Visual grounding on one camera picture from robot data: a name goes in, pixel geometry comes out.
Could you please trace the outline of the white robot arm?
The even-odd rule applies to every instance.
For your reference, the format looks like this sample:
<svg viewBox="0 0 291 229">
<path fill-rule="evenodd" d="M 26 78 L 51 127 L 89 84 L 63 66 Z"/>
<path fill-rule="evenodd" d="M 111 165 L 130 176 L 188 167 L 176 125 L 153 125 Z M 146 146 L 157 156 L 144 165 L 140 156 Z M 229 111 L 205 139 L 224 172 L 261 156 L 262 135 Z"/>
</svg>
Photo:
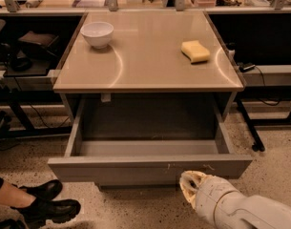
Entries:
<svg viewBox="0 0 291 229">
<path fill-rule="evenodd" d="M 291 229 L 291 207 L 270 198 L 247 197 L 227 179 L 185 171 L 179 184 L 197 215 L 215 229 Z"/>
</svg>

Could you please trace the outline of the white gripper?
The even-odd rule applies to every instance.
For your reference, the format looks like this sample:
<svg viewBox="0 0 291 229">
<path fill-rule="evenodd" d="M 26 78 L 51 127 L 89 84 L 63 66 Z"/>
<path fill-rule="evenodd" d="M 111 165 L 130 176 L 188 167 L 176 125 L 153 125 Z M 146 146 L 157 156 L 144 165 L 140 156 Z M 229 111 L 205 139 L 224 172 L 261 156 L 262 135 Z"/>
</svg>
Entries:
<svg viewBox="0 0 291 229">
<path fill-rule="evenodd" d="M 230 205 L 227 199 L 243 198 L 243 194 L 228 180 L 206 175 L 200 171 L 185 171 L 179 179 L 180 189 L 197 215 L 216 229 L 234 229 L 238 222 L 228 215 Z"/>
</svg>

